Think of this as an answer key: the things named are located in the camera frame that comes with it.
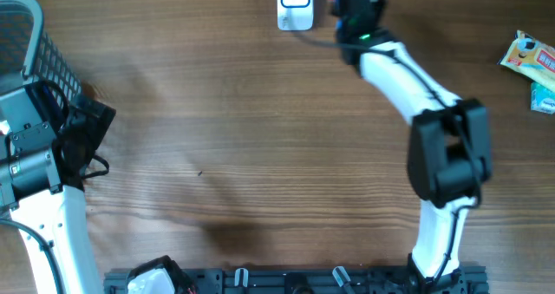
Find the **yellow wet wipes pack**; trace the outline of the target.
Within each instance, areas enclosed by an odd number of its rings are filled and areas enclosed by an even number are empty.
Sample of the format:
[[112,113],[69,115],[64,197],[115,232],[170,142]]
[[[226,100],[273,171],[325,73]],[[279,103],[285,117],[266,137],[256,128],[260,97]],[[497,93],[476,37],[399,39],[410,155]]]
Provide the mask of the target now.
[[515,39],[499,64],[525,75],[554,91],[554,48],[525,31],[517,30]]

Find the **green tissue pack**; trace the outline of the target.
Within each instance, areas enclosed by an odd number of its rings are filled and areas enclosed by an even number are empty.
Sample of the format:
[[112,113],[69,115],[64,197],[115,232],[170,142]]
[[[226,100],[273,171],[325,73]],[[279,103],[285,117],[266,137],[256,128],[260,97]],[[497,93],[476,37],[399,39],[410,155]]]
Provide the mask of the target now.
[[544,114],[555,113],[554,93],[537,82],[531,85],[531,110]]

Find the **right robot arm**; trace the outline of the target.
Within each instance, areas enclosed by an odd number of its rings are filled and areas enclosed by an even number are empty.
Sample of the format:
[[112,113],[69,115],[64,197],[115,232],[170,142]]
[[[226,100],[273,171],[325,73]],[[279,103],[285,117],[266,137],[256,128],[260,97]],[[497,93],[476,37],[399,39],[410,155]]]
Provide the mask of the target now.
[[462,265],[470,211],[493,173],[487,109],[443,88],[379,22],[386,0],[332,0],[336,43],[347,65],[376,87],[409,127],[407,175],[420,200],[408,264],[381,282],[404,293],[487,293],[486,269]]

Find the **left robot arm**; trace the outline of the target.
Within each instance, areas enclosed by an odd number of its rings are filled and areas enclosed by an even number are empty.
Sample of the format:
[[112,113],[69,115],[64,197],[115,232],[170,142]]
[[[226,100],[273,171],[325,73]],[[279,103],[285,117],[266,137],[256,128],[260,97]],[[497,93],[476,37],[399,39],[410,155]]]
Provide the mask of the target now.
[[90,162],[102,160],[95,151],[115,111],[58,93],[41,81],[1,96],[10,128],[1,144],[1,207],[10,212],[7,225],[23,233],[39,290],[99,293],[83,182]]

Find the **white barcode scanner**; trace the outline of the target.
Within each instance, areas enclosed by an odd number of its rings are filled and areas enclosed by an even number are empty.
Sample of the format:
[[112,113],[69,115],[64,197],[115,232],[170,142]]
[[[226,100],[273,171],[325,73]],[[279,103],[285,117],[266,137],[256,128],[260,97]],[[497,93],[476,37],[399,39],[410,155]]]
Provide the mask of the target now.
[[312,28],[314,0],[277,0],[277,26],[282,31]]

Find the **grey plastic basket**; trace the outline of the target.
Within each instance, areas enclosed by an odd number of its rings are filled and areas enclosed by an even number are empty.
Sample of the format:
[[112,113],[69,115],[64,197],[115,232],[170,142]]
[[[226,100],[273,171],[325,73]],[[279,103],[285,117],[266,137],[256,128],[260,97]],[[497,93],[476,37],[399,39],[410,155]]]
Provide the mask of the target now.
[[1,92],[40,80],[55,82],[69,100],[82,91],[80,79],[44,28],[40,4],[1,0]]

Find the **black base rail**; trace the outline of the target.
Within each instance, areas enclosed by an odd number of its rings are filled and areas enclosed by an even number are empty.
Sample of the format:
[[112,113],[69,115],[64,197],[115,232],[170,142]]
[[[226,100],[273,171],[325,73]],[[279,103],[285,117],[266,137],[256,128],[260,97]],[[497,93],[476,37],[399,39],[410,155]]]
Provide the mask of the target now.
[[[418,281],[410,277],[407,266],[375,266],[366,269],[347,269],[350,282],[340,285],[332,270],[247,270],[246,284],[236,272],[221,269],[183,270],[196,286],[196,293],[232,294],[259,293],[284,294],[294,290],[304,293],[417,293]],[[126,293],[126,276],[129,270],[113,270],[105,275],[104,293]],[[487,294],[490,286],[486,268],[462,266],[460,274],[452,281],[445,277],[430,293]]]

